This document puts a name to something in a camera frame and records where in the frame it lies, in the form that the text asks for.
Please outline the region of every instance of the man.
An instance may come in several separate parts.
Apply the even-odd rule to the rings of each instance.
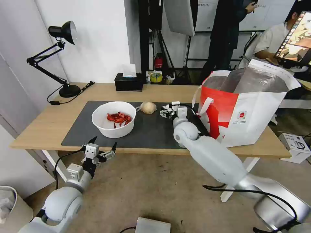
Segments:
[[[303,10],[310,10],[310,3],[307,3],[307,1],[309,0],[297,2],[292,7],[289,17],[284,23],[275,25],[262,33],[254,50],[255,58],[267,60],[274,65],[278,65],[278,60],[274,58],[274,55],[283,43],[283,40],[289,33],[289,30],[295,24],[301,12]]]
[[[233,50],[237,48],[239,23],[258,7],[255,3],[252,2],[244,8],[243,0],[218,1],[208,60],[200,75],[201,83],[215,67],[217,70],[229,68]]]

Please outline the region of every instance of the monitor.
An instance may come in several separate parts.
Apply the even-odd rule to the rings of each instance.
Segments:
[[[275,56],[289,67],[311,66],[311,12],[300,14]]]

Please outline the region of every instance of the lamp base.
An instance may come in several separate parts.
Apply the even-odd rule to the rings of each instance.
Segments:
[[[78,95],[81,92],[80,87],[76,85],[63,86],[59,90],[59,95],[63,98],[70,98]]]

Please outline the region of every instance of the bag handle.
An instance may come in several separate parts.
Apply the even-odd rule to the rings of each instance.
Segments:
[[[191,107],[192,107],[192,108],[194,108],[194,104],[195,104],[195,101],[196,101],[196,99],[197,99],[198,91],[199,91],[200,89],[202,89],[202,86],[199,86],[198,89],[197,89],[197,90],[195,91],[195,93],[194,93],[194,96],[193,96],[193,98],[192,98],[192,104],[191,104]]]
[[[198,89],[196,90],[196,92],[194,93],[194,96],[192,98],[192,105],[191,105],[192,108],[194,107],[194,104],[195,104],[195,101],[197,99],[197,95],[198,95],[198,92],[200,89],[202,89],[202,86],[199,86]],[[201,111],[199,113],[197,113],[197,115],[199,115],[199,116],[203,115],[207,111],[210,104],[213,102],[214,102],[214,100],[212,98],[207,97],[206,100],[204,101],[204,104],[201,108]]]

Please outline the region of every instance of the table leg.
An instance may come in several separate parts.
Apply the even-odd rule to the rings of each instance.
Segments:
[[[47,159],[51,162],[52,166],[55,166],[57,160],[59,159],[58,153],[55,150],[42,150]],[[64,165],[64,163],[60,160],[57,164],[57,172],[61,176],[61,178],[66,182],[69,178],[69,173]]]
[[[255,164],[258,162],[259,159],[260,158],[246,158],[244,163],[243,163],[244,168],[248,172],[250,172],[250,170],[252,170],[252,168],[255,166]],[[225,189],[234,189],[234,188],[230,185],[227,185]],[[221,201],[226,202],[232,194],[233,194],[233,192],[223,192],[220,195]]]

